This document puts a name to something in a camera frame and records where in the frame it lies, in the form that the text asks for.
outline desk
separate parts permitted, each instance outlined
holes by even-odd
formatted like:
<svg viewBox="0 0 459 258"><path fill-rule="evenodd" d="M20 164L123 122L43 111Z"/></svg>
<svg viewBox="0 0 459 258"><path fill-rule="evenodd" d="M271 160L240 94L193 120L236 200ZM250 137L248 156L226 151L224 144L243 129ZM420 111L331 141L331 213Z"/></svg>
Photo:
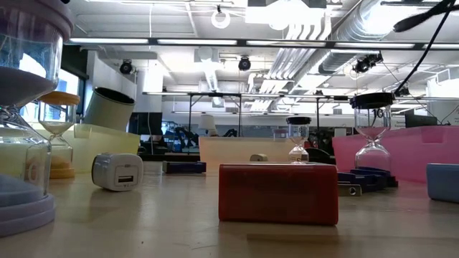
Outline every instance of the desk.
<svg viewBox="0 0 459 258"><path fill-rule="evenodd" d="M0 256L34 257L457 257L459 205L431 201L422 184L341 197L339 224L219 223L216 176L160 176L113 193L90 175L55 180L54 223L0 239Z"/></svg>

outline black cable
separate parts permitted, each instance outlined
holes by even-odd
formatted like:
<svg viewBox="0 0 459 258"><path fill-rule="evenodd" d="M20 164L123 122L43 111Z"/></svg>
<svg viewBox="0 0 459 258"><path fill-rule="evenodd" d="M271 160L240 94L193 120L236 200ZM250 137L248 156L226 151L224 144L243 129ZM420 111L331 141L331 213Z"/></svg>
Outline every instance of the black cable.
<svg viewBox="0 0 459 258"><path fill-rule="evenodd" d="M393 76L393 78L394 78L396 81L398 81L398 83L400 83L400 81L397 79L397 77L394 75L394 73L386 66L386 64L385 64L384 62L381 62L381 63L386 67L387 71L390 72L390 74ZM429 113L429 115L433 116L434 118L437 119L438 122L440 122L440 121L438 120L438 118L437 118L436 116L434 116L434 115L433 115L433 114L432 114L432 113L431 113L431 112L430 112L421 102L419 102L419 100L417 100L417 98L416 98L415 96L413 96L411 93L410 93L410 96L411 96L413 99L415 99L416 102L417 102L417 104L421 105L422 108L424 108L425 111L427 111L427 112Z"/></svg>
<svg viewBox="0 0 459 258"><path fill-rule="evenodd" d="M435 7L433 7L431 10L427 11L424 14L418 14L417 16L412 16L412 17L406 18L406 19L404 19L402 21L399 21L397 24L395 24L394 28L397 27L397 26L400 28L402 26L400 24L405 23L405 24L410 24L409 26L406 26L405 28L409 27L409 29L411 29L411 28L417 26L418 24L421 24L423 21L429 19L431 16L435 15L435 13L434 14L432 14L432 12L429 13L433 9L434 9L434 11L438 12L438 10L441 8L441 10L443 11L445 4L447 4L447 6L449 6L449 7L452 7L454 3L455 3L455 0L443 0L439 4L437 4ZM442 29L443 24L446 22L446 19L450 15L450 11L451 11L451 8L447 8L445 10L445 15L443 16L442 20L438 24L438 27L435 30L435 32L434 32L434 34L432 36L432 39L430 39L429 44L425 48L425 51L422 54L421 58L419 59L419 61L415 65L415 67L411 70L411 72L408 74L408 76L403 80L403 82L400 83L399 87L395 90L394 94L397 94L400 91L400 89L402 89L402 87L408 82L408 80L411 78L411 76L413 76L413 74L417 71L417 68L419 68L419 66L422 64L422 62L424 61L425 57L427 56L427 53L429 52L430 48L432 47L433 42L437 38L438 33Z"/></svg>
<svg viewBox="0 0 459 258"><path fill-rule="evenodd" d="M451 114L453 114L454 111L456 111L457 109L459 108L459 105L457 105L456 107L454 107L453 111L451 111L447 116L445 116L445 118L442 119L442 121L440 122L440 125L443 125L443 121L449 117Z"/></svg>

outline orange hourglass base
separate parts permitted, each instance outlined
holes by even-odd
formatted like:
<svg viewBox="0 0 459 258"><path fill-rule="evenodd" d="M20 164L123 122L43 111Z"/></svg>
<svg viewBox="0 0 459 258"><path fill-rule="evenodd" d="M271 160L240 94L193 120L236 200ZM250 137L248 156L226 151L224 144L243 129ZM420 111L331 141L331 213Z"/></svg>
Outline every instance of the orange hourglass base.
<svg viewBox="0 0 459 258"><path fill-rule="evenodd" d="M52 169L49 173L50 179L74 178L75 170L73 168Z"/></svg>

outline pink translucent bin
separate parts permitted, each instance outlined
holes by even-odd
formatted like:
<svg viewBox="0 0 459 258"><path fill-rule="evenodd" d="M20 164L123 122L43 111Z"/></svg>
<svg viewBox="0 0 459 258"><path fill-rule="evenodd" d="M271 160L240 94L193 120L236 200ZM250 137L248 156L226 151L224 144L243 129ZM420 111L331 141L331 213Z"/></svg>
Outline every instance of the pink translucent bin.
<svg viewBox="0 0 459 258"><path fill-rule="evenodd" d="M391 154L391 174L397 179L425 183L428 163L459 163L459 126L391 130L384 134L381 143ZM355 155L365 144L362 135L333 138L340 172L354 168Z"/></svg>

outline usb port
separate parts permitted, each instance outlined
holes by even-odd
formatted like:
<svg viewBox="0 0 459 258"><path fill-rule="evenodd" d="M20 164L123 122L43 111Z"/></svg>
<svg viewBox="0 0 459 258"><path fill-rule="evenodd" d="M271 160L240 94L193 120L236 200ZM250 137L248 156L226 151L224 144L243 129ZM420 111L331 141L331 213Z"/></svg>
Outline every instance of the usb port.
<svg viewBox="0 0 459 258"><path fill-rule="evenodd" d="M129 183L134 182L134 176L120 176L118 177L118 183Z"/></svg>

